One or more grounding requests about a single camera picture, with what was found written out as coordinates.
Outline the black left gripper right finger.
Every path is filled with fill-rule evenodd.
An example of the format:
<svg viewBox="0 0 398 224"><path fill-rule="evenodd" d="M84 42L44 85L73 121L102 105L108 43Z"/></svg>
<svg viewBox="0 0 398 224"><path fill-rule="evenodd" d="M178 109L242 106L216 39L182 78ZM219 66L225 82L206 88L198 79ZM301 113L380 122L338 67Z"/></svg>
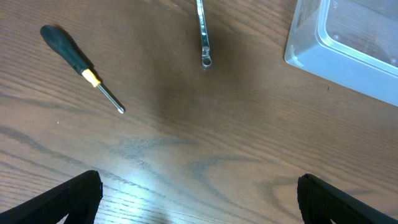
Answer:
<svg viewBox="0 0 398 224"><path fill-rule="evenodd" d="M297 201L305 224L397 224L396 219L312 174L298 178Z"/></svg>

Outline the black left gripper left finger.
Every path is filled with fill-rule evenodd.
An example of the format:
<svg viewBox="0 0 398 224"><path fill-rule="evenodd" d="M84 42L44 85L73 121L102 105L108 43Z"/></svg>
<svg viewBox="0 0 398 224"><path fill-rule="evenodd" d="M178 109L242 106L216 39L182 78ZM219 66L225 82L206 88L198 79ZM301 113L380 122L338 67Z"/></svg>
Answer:
<svg viewBox="0 0 398 224"><path fill-rule="evenodd" d="M103 197L103 183L88 170L14 208L1 213L1 223L93 224Z"/></svg>

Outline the silver double ring wrench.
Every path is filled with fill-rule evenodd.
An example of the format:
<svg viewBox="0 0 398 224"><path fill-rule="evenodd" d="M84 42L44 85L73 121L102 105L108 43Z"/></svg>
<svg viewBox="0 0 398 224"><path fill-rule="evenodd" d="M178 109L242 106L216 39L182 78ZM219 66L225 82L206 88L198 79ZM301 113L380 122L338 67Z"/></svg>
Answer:
<svg viewBox="0 0 398 224"><path fill-rule="evenodd" d="M206 27L203 0L196 0L196 5L197 5L199 27L200 27L200 37L201 37L201 64L204 68L208 68L212 65L212 59L210 56L210 43Z"/></svg>

